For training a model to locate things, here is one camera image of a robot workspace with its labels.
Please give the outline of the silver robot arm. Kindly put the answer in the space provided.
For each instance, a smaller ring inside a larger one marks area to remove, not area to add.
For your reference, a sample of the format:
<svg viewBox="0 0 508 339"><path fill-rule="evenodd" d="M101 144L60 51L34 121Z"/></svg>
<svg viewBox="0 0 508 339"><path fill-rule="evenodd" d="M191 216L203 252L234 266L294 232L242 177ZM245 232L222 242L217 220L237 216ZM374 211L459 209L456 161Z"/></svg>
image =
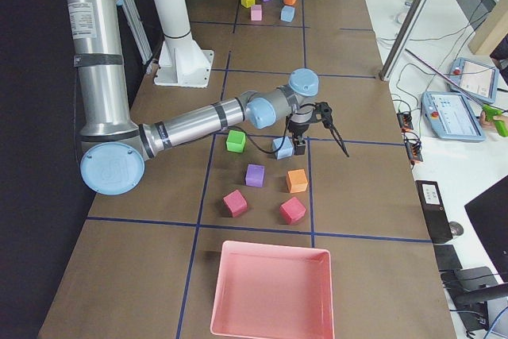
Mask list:
<svg viewBox="0 0 508 339"><path fill-rule="evenodd" d="M136 124L129 112L124 59L117 18L120 0L67 0L74 65L86 124L80 138L84 183L103 195L132 190L145 163L159 152L250 121L262 129L295 115L316 96L315 72L293 71L288 83L269 93L245 92L151 125Z"/></svg>

